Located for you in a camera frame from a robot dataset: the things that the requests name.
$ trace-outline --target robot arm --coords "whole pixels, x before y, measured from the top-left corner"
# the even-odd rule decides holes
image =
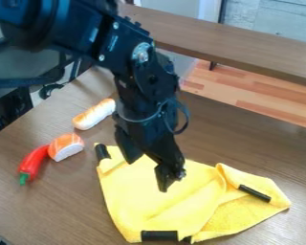
[[[173,63],[155,51],[140,23],[118,16],[114,0],[0,0],[6,38],[31,51],[52,48],[89,58],[115,76],[120,95],[116,141],[129,164],[143,154],[158,165],[160,191],[186,176],[178,132],[178,76]]]

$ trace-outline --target wooden table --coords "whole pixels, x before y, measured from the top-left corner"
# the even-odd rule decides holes
[[[16,174],[27,153],[74,131],[71,118],[113,90],[105,74],[89,71],[0,133],[0,234],[12,244],[127,244],[106,210],[93,151],[94,142],[115,144],[112,119],[77,132],[86,150],[62,163],[48,161],[31,185],[19,187]],[[187,158],[273,178],[293,201],[288,212],[202,244],[306,244],[306,129],[187,93],[183,98],[191,123],[177,140]]]
[[[305,42],[131,5],[120,14],[142,23],[159,48],[306,85]]]

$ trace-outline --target red chili pepper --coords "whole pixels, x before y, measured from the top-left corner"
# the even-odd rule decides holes
[[[26,181],[32,181],[37,176],[40,164],[48,154],[48,145],[43,145],[28,154],[21,162],[18,172],[20,173],[20,186],[25,186]]]

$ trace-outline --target yellow towel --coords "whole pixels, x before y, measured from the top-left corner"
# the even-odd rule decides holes
[[[155,162],[143,156],[128,165],[118,147],[108,146],[108,152],[112,160],[97,167],[98,177],[108,211],[128,242],[142,242],[142,231],[176,231],[179,241],[191,243],[236,234],[291,205],[271,179],[190,160],[186,178],[162,193]],[[270,203],[239,190],[240,185],[270,196]]]

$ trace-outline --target orange sushi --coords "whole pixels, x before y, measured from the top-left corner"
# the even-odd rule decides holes
[[[114,100],[102,100],[99,104],[74,117],[73,126],[80,130],[88,130],[110,116],[115,110],[116,103]]]
[[[60,162],[70,156],[76,155],[82,151],[85,143],[75,134],[64,134],[53,140],[49,146],[49,156],[56,162]]]

